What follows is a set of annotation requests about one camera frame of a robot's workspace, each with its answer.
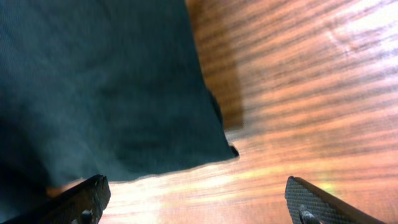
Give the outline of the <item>black shorts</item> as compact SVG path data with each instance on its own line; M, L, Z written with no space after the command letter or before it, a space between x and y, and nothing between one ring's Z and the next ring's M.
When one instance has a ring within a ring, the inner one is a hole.
M49 187L237 156L184 1L1 2L2 221Z

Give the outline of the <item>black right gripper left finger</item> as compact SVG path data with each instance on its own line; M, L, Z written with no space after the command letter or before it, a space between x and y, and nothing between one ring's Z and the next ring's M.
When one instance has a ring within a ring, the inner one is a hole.
M97 224L111 197L105 175L94 175L43 205L3 224Z

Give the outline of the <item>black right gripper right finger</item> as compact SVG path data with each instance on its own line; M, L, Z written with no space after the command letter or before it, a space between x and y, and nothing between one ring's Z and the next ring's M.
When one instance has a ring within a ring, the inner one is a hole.
M287 179L284 197L294 224L382 222L300 177Z

